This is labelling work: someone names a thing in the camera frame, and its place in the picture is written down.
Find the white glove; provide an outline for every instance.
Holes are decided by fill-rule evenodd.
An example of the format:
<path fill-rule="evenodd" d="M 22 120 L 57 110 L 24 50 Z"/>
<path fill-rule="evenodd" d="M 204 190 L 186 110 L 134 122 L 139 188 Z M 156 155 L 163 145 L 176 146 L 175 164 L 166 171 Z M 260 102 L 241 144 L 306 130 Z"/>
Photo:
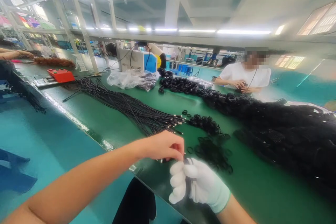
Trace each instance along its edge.
<path fill-rule="evenodd" d="M 185 196 L 185 176 L 194 179 L 191 182 L 189 198 L 196 203 L 208 204 L 215 214 L 221 212 L 230 199 L 231 192 L 224 182 L 203 162 L 188 158 L 189 164 L 183 162 L 174 164 L 170 173 L 170 184 L 173 192 L 169 196 L 172 204 L 177 203 Z"/>

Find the white machine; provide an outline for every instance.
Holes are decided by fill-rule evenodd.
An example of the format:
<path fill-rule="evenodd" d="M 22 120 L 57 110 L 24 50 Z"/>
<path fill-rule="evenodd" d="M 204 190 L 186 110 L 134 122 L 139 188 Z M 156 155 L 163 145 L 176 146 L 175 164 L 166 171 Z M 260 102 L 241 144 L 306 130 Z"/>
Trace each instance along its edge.
<path fill-rule="evenodd" d="M 158 60 L 152 53 L 149 55 L 149 52 L 119 49 L 119 54 L 122 71 L 126 71 L 127 69 L 139 69 L 141 72 L 143 72 L 146 65 L 148 71 L 156 71 Z"/>

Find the plastic bag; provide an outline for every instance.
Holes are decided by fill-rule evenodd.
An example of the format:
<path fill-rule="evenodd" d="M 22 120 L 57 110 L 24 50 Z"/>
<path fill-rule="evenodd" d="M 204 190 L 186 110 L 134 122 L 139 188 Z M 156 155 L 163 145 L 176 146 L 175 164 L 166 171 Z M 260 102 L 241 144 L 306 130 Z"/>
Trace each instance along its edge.
<path fill-rule="evenodd" d="M 205 89 L 209 89 L 213 86 L 213 83 L 212 82 L 209 82 L 209 81 L 205 81 L 205 80 L 202 80 L 200 78 L 196 78 L 194 76 L 190 76 L 188 77 L 188 80 L 192 81 L 192 82 L 196 82 L 198 83 L 201 87 L 205 88 Z"/>
<path fill-rule="evenodd" d="M 131 69 L 123 72 L 113 71 L 106 82 L 111 86 L 115 85 L 121 89 L 129 89 L 140 84 L 140 76 L 137 71 Z"/>
<path fill-rule="evenodd" d="M 123 72 L 113 71 L 106 80 L 107 84 L 129 89 L 137 86 L 146 91 L 151 90 L 156 83 L 156 76 L 149 71 L 129 69 Z"/>

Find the green workbench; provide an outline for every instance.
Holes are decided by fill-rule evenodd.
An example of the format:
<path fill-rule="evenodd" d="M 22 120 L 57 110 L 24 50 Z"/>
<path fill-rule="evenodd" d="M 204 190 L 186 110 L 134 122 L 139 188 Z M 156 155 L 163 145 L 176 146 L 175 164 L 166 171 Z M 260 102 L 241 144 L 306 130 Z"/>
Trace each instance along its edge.
<path fill-rule="evenodd" d="M 99 67 L 105 66 L 104 59 L 98 60 Z M 47 69 L 47 67 L 26 64 L 16 64 L 16 66 L 23 76 L 44 74 Z M 79 74 L 87 73 L 74 71 L 74 75 Z M 104 73 L 101 77 L 103 83 L 106 83 L 107 76 L 108 73 Z M 173 93 L 169 90 L 166 90 L 164 94 L 159 94 L 158 88 L 158 83 L 149 92 L 138 88 L 121 90 L 115 86 L 110 87 L 113 91 L 127 93 L 166 113 L 181 114 L 183 110 L 187 110 L 192 115 L 211 116 L 219 123 L 222 131 L 231 135 L 225 147 L 232 151 L 229 163 L 233 167 L 233 174 L 229 175 L 225 171 L 220 171 L 219 175 L 257 223 L 336 223 L 334 203 L 323 198 L 304 180 L 262 161 L 233 136 L 234 130 L 241 127 L 239 121 L 207 107 L 197 96 Z M 216 88 L 221 92 L 228 92 L 223 87 Z M 73 90 L 53 86 L 42 89 L 41 93 L 108 151 L 144 137 L 141 131 L 122 113 L 86 94 L 78 93 L 62 103 L 63 99 L 74 93 Z M 182 124 L 177 129 L 184 133 L 185 148 L 194 147 L 198 137 L 206 136 L 201 129 L 187 124 Z M 194 155 L 187 153 L 187 156 L 193 157 Z M 171 165 L 172 163 L 145 159 L 134 164 L 131 170 L 156 195 L 169 203 L 168 197 L 172 192 L 169 183 Z M 189 199 L 184 199 L 172 207 L 192 224 L 218 222 L 206 205 L 195 204 Z"/>

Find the red box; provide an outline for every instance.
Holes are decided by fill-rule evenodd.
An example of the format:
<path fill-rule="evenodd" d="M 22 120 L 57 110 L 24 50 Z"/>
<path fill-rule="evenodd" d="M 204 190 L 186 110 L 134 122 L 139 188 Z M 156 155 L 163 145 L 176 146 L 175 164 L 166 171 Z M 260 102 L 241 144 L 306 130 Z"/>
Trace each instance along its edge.
<path fill-rule="evenodd" d="M 49 69 L 48 73 L 52 77 L 54 77 L 58 83 L 70 82 L 75 80 L 72 72 L 63 68 Z"/>

